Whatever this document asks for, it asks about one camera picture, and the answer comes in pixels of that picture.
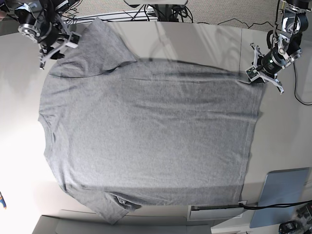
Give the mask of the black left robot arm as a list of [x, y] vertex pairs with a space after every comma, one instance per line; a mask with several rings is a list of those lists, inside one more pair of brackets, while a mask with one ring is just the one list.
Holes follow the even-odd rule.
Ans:
[[96, 92], [144, 96], [200, 93], [244, 98], [262, 93], [263, 77], [276, 80], [277, 73], [301, 53], [303, 32], [308, 28], [306, 13], [297, 6], [283, 11], [279, 33], [267, 35], [269, 52], [254, 47], [254, 61], [245, 75], [214, 66], [179, 60], [138, 59], [113, 30], [114, 22], [96, 18], [83, 31], [76, 49], [68, 49], [45, 80], [53, 94], [78, 96]]

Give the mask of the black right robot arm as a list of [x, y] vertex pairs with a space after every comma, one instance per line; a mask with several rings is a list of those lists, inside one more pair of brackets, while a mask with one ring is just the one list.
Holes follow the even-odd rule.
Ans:
[[81, 86], [100, 86], [124, 82], [159, 85], [174, 82], [208, 81], [255, 85], [261, 78], [180, 61], [138, 61], [124, 46], [110, 25], [95, 18], [82, 35], [69, 31], [61, 14], [69, 2], [40, 1], [41, 11], [33, 15], [27, 3], [1, 1], [4, 12], [14, 10], [19, 31], [40, 48], [40, 64], [56, 60], [44, 87], [61, 91]]

